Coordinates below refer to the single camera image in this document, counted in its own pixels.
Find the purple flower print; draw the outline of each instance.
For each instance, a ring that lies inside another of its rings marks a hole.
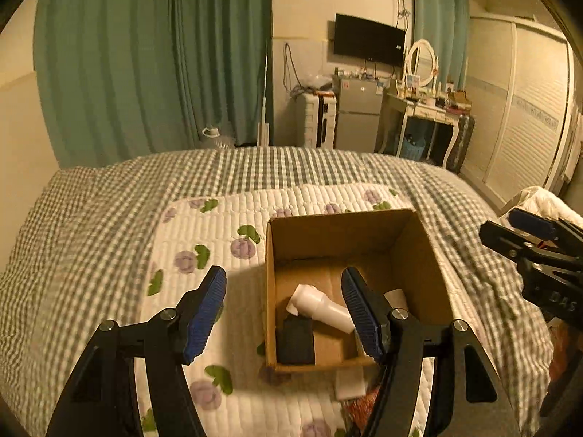
[[[302,426],[301,437],[332,437],[332,431],[324,419],[316,419]]]
[[[205,204],[205,199],[204,198],[195,198],[194,200],[190,200],[188,202],[188,205],[190,205],[190,208],[201,208],[203,205]]]
[[[223,398],[220,391],[210,381],[200,379],[190,385],[190,395],[192,401],[202,408],[203,411],[214,411],[218,409]]]
[[[271,216],[272,219],[282,219],[283,217],[292,217],[292,211],[289,208],[278,208]]]
[[[257,248],[249,238],[237,238],[231,243],[231,254],[235,258],[250,259],[255,256]]]
[[[279,386],[292,379],[291,373],[278,373],[270,366],[261,366],[258,373],[259,379],[270,386]]]
[[[342,210],[340,209],[338,204],[327,204],[326,207],[324,207],[324,212],[322,212],[324,214],[341,214]]]
[[[176,216],[176,209],[174,207],[170,207],[168,210],[166,210],[166,212],[164,213],[164,217],[162,218],[162,223],[168,223],[170,220],[172,220],[174,217]]]
[[[237,228],[237,234],[243,238],[237,238],[231,243],[231,254],[235,258],[250,259],[255,256],[261,237],[253,225],[241,225]]]
[[[381,201],[381,196],[376,190],[366,190],[364,191],[363,199],[371,204],[378,204]]]
[[[180,273],[190,274],[196,267],[196,255],[192,251],[181,251],[174,256],[174,265]]]

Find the suitcase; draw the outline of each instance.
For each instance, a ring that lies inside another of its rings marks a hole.
[[[476,121],[471,115],[462,115],[459,117],[459,134],[458,139],[454,144],[453,149],[450,153],[450,158],[447,161],[447,169],[451,172],[459,173],[463,160],[466,157],[467,147],[470,144],[470,139],[472,138],[472,132]],[[435,134],[435,142],[433,144],[433,149],[431,150],[431,159],[438,165],[441,166],[443,163],[443,157],[447,151],[447,147],[450,145],[451,135],[454,128],[451,125],[439,124],[437,128],[437,133]]]
[[[297,145],[334,149],[336,97],[300,94],[296,98]]]

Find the teal curtain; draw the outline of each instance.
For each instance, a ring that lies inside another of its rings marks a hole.
[[[61,167],[254,142],[270,0],[39,0],[34,65]]]
[[[426,39],[439,57],[438,81],[463,83],[469,0],[415,0],[414,39]]]

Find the mini fridge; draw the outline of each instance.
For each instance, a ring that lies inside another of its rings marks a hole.
[[[382,82],[337,77],[336,137],[337,150],[374,153],[383,103]]]

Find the green leaf print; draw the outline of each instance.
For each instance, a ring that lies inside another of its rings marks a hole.
[[[223,315],[223,309],[224,309],[224,306],[223,306],[223,303],[221,302],[220,306],[219,306],[219,310],[217,311],[217,317],[215,317],[215,323],[217,323],[219,321],[221,315]]]
[[[214,378],[213,384],[219,386],[224,394],[230,395],[232,393],[231,373],[228,372],[228,369],[220,365],[209,365],[205,367],[205,373]]]
[[[146,415],[142,417],[142,430],[144,432],[153,432],[156,430],[156,422],[152,408],[148,409]]]
[[[257,348],[255,350],[259,356],[264,357],[265,356],[265,342],[261,342],[259,345],[257,345]]]
[[[391,209],[391,204],[389,204],[389,202],[387,202],[386,200],[383,202],[380,202],[376,205],[372,206],[373,210],[390,210]]]
[[[237,229],[239,235],[245,235],[245,238],[250,238],[256,245],[261,241],[261,237],[253,225],[241,225]]]
[[[204,269],[206,263],[211,257],[211,250],[209,250],[205,245],[196,245],[194,251],[197,252],[196,255],[196,267],[198,269]]]
[[[160,289],[162,289],[162,280],[164,279],[164,271],[159,269],[154,274],[154,277],[150,281],[150,286],[148,286],[148,296],[153,296],[158,294]]]
[[[210,212],[215,207],[217,207],[217,205],[219,205],[219,201],[217,199],[215,199],[215,198],[210,198],[209,200],[205,200],[205,204],[202,206],[202,208],[200,209],[200,211],[202,213]]]

